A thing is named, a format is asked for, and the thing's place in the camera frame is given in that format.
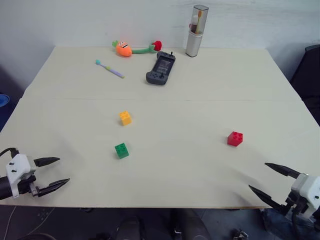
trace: game controller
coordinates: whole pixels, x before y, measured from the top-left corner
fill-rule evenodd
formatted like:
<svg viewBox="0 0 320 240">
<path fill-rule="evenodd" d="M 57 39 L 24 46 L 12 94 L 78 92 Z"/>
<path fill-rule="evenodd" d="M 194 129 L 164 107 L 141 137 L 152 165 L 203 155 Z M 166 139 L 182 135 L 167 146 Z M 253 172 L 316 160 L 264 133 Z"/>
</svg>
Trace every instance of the game controller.
<svg viewBox="0 0 320 240">
<path fill-rule="evenodd" d="M 152 70 L 147 72 L 145 77 L 148 83 L 156 85 L 165 85 L 176 57 L 164 51 L 156 54 L 156 62 Z"/>
</svg>

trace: toothbrush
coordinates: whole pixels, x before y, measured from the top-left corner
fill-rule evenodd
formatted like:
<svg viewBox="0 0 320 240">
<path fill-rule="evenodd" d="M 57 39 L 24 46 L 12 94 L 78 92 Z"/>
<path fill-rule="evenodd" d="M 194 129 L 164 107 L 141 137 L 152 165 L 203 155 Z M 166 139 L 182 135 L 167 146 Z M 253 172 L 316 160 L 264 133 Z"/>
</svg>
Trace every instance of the toothbrush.
<svg viewBox="0 0 320 240">
<path fill-rule="evenodd" d="M 198 31 L 198 26 L 199 26 L 199 21 L 200 21 L 201 15 L 202 15 L 202 11 L 199 10 L 199 12 L 198 12 L 198 22 L 196 24 L 195 34 L 200 34 L 199 31 Z"/>
<path fill-rule="evenodd" d="M 120 72 L 116 71 L 116 70 L 113 70 L 110 66 L 105 66 L 103 64 L 101 64 L 100 60 L 95 60 L 95 64 L 103 67 L 104 69 L 107 69 L 109 72 L 112 72 L 113 74 L 117 75 L 118 77 L 124 79 L 125 76 L 123 76 Z"/>
</svg>

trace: black chair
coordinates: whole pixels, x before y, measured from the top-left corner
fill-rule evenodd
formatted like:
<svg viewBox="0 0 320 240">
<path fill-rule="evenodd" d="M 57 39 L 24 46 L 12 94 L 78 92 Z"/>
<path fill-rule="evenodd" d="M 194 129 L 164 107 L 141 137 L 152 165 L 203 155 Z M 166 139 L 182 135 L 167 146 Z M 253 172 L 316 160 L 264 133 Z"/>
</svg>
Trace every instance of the black chair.
<svg viewBox="0 0 320 240">
<path fill-rule="evenodd" d="M 320 126 L 320 44 L 305 48 L 290 83 Z"/>
<path fill-rule="evenodd" d="M 171 209 L 169 232 L 172 239 L 211 240 L 201 218 L 192 209 Z M 145 225 L 136 216 L 126 218 L 118 227 L 115 240 L 145 240 Z"/>
</svg>

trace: plush toy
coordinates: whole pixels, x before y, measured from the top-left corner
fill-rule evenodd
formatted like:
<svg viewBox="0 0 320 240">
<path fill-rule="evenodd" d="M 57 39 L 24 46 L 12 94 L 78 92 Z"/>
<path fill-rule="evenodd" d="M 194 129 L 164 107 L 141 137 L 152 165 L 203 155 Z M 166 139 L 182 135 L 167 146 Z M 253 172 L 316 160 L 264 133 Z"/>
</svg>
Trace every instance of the plush toy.
<svg viewBox="0 0 320 240">
<path fill-rule="evenodd" d="M 125 41 L 113 41 L 112 46 L 115 47 L 116 53 L 121 56 L 129 57 L 131 54 L 146 54 L 146 53 L 157 53 L 161 50 L 161 41 L 155 41 L 149 45 L 147 48 L 143 49 L 131 49 L 128 43 Z"/>
</svg>

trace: lego brick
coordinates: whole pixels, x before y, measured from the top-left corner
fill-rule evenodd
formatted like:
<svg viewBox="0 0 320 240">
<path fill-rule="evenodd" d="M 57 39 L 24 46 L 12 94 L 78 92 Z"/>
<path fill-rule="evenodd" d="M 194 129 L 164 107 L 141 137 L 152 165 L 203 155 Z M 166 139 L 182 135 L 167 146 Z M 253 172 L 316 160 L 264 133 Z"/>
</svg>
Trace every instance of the lego brick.
<svg viewBox="0 0 320 240">
<path fill-rule="evenodd" d="M 121 143 L 121 144 L 115 146 L 114 148 L 116 150 L 116 154 L 118 155 L 118 157 L 120 159 L 123 159 L 123 158 L 129 156 L 129 152 L 128 152 L 127 147 L 124 143 Z"/>
<path fill-rule="evenodd" d="M 227 143 L 229 145 L 232 145 L 232 146 L 238 146 L 240 143 L 242 143 L 243 141 L 243 134 L 240 133 L 240 132 L 236 132 L 236 131 L 233 131 L 229 136 L 228 136 L 228 141 Z"/>
<path fill-rule="evenodd" d="M 128 125 L 132 122 L 131 116 L 128 111 L 120 112 L 119 116 L 121 118 L 123 126 Z"/>
</svg>

